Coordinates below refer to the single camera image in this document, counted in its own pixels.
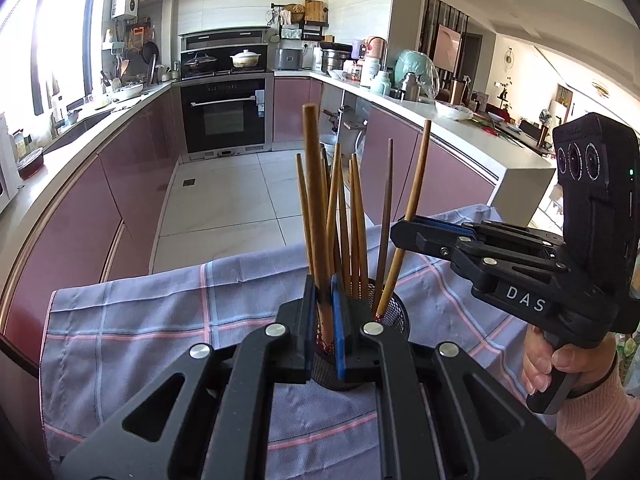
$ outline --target pink sweater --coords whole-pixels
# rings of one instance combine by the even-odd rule
[[[557,434],[582,460],[593,478],[609,460],[640,413],[640,399],[625,394],[617,373],[600,387],[565,401],[558,413]]]

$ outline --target cutting board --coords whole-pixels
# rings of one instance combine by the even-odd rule
[[[308,22],[326,23],[324,2],[318,0],[305,0],[305,20]]]

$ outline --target black mesh holder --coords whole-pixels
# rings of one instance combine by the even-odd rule
[[[373,305],[373,293],[376,287],[375,280],[369,279],[369,308]],[[389,300],[384,316],[379,320],[384,326],[388,326],[401,332],[409,339],[411,324],[409,315],[400,297],[393,293]],[[333,354],[327,354],[324,349],[316,345],[313,362],[311,363],[311,378],[323,388],[336,392],[346,392],[357,388],[362,383],[345,383],[338,379],[335,371],[335,358]]]

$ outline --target countertop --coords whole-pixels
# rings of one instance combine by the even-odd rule
[[[497,178],[507,170],[549,170],[554,165],[529,148],[515,141],[492,136],[482,129],[468,124],[438,117],[433,104],[399,101],[391,97],[372,94],[359,83],[332,79],[321,72],[309,70],[276,70],[276,77],[311,77],[331,84],[366,99],[391,113],[424,127],[431,120],[431,133],[471,158]]]
[[[80,120],[106,110],[114,111],[74,142],[46,153],[44,166],[23,182],[24,187],[0,214],[0,286],[2,288],[24,241],[64,183],[115,130],[171,88],[171,84],[171,82],[165,82],[154,85],[139,97],[113,103],[101,110],[91,111],[90,105],[83,105]]]

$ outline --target black wristband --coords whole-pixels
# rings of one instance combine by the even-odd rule
[[[606,373],[606,375],[603,378],[601,378],[599,381],[595,383],[585,384],[584,386],[578,386],[577,388],[574,388],[569,392],[569,395],[567,395],[566,398],[576,399],[577,397],[586,395],[589,392],[592,392],[593,390],[595,390],[597,387],[602,386],[605,382],[607,382],[607,379],[611,377],[613,370],[617,368],[617,364],[618,364],[618,352],[616,351],[616,354],[613,356],[613,362],[611,363],[611,367],[609,368],[609,371]]]

